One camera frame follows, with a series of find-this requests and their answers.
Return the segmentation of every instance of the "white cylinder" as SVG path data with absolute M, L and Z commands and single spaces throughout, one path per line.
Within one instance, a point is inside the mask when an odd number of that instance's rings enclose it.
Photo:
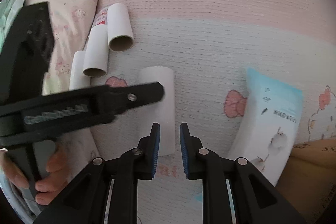
M 169 155 L 175 152 L 175 91 L 174 72 L 166 67 L 148 67 L 139 74 L 140 84 L 159 82 L 165 89 L 162 101 L 139 108 L 140 138 L 151 133 L 154 122 L 160 124 L 159 155 Z
M 133 46 L 131 21 L 125 4 L 115 3 L 108 8 L 107 26 L 112 51 L 123 52 Z
M 87 42 L 83 73 L 90 77 L 100 77 L 107 73 L 109 47 L 107 26 L 97 25 L 91 29 Z
M 75 52 L 72 61 L 69 90 L 78 90 L 90 86 L 90 77 L 83 73 L 85 51 Z

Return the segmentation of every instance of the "brown paper bag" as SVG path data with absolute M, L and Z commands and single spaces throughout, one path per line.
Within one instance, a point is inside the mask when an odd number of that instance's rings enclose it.
M 295 145 L 276 189 L 315 223 L 336 193 L 336 139 Z

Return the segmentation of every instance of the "blue and white package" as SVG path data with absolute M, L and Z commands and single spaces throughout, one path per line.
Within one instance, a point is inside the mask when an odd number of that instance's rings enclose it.
M 248 159 L 273 185 L 294 145 L 303 106 L 303 94 L 288 84 L 247 70 L 245 114 L 228 159 Z

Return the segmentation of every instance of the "mint green cloth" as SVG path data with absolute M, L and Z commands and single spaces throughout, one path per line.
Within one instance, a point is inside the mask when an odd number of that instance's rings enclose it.
M 25 0 L 2 0 L 0 2 L 0 52 L 17 13 Z

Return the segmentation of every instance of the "finger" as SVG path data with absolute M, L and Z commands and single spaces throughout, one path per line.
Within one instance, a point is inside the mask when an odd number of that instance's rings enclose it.
M 50 173 L 48 177 L 35 183 L 35 188 L 39 192 L 54 192 L 67 182 L 69 175 L 69 167 L 66 166 L 62 170 Z
M 63 146 L 59 145 L 57 151 L 50 157 L 46 164 L 49 173 L 59 171 L 67 165 L 67 154 Z
M 64 183 L 60 189 L 54 192 L 39 193 L 35 196 L 35 200 L 40 205 L 49 205 L 49 203 L 64 189 L 67 183 Z
M 6 155 L 6 151 L 0 150 L 0 166 L 3 169 L 6 177 L 16 187 L 29 189 L 29 183 L 19 167 Z

